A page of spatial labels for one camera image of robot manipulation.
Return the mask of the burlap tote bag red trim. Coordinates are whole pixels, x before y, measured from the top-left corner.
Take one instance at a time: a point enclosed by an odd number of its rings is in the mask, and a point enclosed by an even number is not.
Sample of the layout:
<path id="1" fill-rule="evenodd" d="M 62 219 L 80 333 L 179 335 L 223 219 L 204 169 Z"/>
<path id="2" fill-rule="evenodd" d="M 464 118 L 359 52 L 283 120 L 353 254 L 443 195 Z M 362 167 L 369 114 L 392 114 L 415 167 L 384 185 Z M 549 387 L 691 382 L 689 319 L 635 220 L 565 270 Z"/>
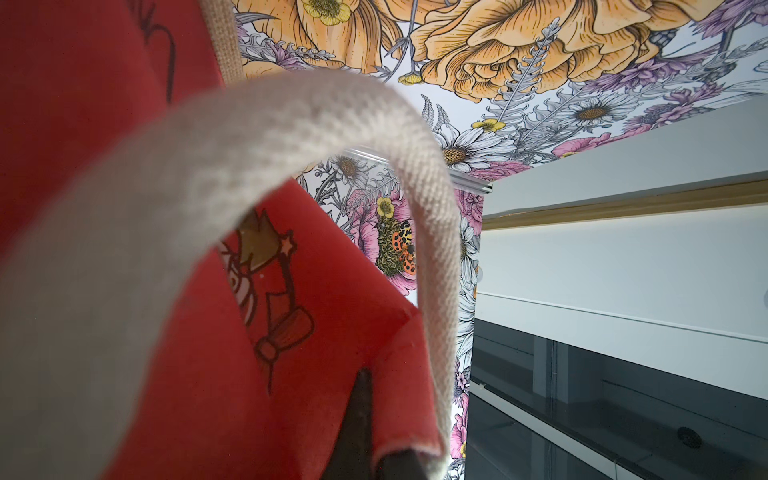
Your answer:
<path id="1" fill-rule="evenodd" d="M 199 1 L 1 5 L 1 475 L 322 479 L 357 373 L 372 467 L 450 463 L 459 214 L 436 138 L 359 74 L 224 77 Z M 298 185 L 393 168 L 407 300 Z"/>

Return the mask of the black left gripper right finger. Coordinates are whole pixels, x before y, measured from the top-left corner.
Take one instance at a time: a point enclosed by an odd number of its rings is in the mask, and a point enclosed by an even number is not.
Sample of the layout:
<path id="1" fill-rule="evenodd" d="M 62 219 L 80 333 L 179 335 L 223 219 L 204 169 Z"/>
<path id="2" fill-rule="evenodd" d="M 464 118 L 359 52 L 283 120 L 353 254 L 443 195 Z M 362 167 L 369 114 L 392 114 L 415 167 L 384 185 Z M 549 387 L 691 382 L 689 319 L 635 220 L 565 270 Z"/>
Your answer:
<path id="1" fill-rule="evenodd" d="M 377 480 L 426 480 L 419 455 L 413 450 L 384 456 L 376 467 Z"/>

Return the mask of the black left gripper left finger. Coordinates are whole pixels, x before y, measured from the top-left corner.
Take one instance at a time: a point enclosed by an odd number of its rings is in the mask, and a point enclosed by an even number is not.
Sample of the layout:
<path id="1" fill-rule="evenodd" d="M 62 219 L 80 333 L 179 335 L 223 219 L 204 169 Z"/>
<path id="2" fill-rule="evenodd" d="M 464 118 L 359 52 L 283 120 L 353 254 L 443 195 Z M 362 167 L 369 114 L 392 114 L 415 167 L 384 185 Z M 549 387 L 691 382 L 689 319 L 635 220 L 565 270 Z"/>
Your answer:
<path id="1" fill-rule="evenodd" d="M 372 467 L 372 379 L 360 370 L 348 399 L 345 415 L 323 480 L 371 480 Z"/>

